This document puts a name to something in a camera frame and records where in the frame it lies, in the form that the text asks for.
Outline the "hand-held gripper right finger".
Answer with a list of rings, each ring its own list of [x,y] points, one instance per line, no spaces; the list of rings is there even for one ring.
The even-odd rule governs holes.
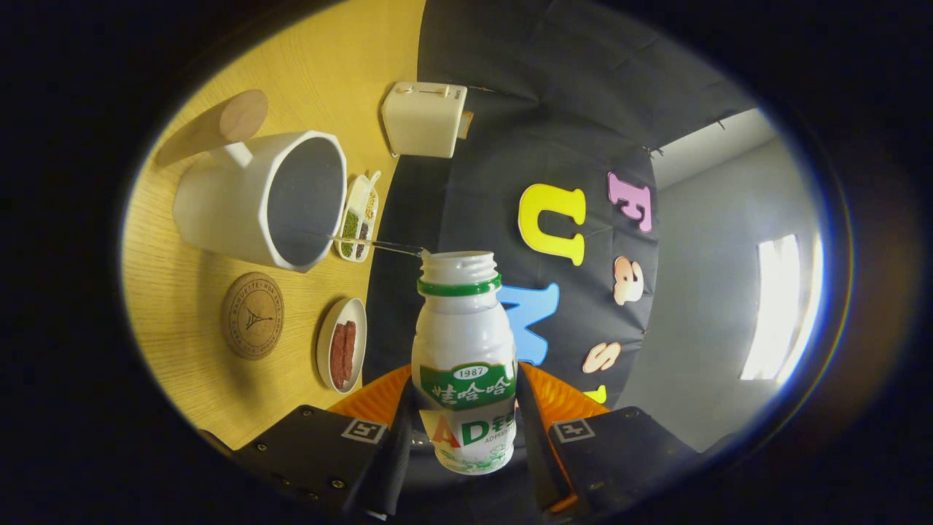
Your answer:
[[[528,469],[548,521],[620,514],[702,461],[701,452],[640,408],[609,410],[525,362],[516,379]]]

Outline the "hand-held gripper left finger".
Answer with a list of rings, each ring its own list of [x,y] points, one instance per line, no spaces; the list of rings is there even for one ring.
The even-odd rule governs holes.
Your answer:
[[[405,365],[331,408],[295,408],[231,458],[326,516],[384,521],[409,468],[414,411]]]

